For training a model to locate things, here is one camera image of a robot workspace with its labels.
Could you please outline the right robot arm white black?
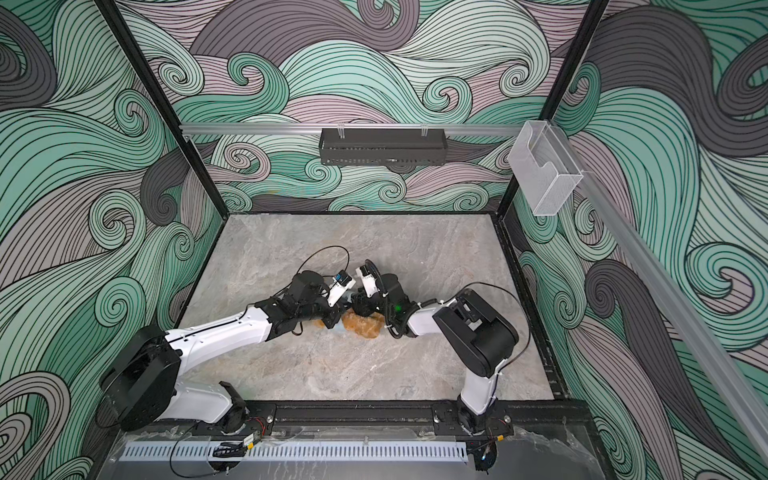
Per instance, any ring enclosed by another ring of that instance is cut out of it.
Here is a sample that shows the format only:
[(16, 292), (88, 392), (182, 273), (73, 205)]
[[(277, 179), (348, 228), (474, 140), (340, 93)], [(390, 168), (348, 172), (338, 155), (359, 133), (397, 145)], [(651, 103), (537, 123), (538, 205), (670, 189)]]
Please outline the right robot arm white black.
[(412, 301), (395, 274), (383, 274), (370, 260), (356, 269), (362, 286), (351, 296), (359, 316), (378, 313), (395, 338), (440, 334), (466, 369), (457, 399), (464, 428), (478, 431), (497, 400), (504, 367), (513, 361), (520, 337), (515, 327), (474, 288), (471, 282), (447, 300)]

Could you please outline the brown teddy bear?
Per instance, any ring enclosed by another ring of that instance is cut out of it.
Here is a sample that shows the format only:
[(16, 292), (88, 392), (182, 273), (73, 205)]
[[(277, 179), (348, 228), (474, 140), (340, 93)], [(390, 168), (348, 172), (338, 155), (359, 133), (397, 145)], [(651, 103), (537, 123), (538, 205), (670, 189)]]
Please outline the brown teddy bear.
[(339, 322), (331, 327), (331, 330), (340, 332), (344, 329), (365, 339), (375, 339), (384, 328), (385, 318), (382, 314), (374, 312), (370, 316), (360, 316), (349, 308), (342, 314)]

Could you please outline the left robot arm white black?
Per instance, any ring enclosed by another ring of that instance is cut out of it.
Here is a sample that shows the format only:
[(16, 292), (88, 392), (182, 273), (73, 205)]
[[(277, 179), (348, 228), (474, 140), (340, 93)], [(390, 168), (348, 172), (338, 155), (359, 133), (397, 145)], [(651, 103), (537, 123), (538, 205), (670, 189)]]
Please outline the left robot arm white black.
[(182, 376), (238, 348), (290, 333), (305, 320), (319, 317), (326, 327), (334, 327), (342, 298), (354, 285), (346, 271), (327, 280), (305, 270), (276, 294), (230, 317), (188, 328), (164, 330), (155, 324), (141, 328), (99, 381), (114, 425), (134, 431), (157, 420), (175, 419), (214, 425), (224, 434), (238, 432), (250, 414), (236, 389), (224, 381), (185, 383)]

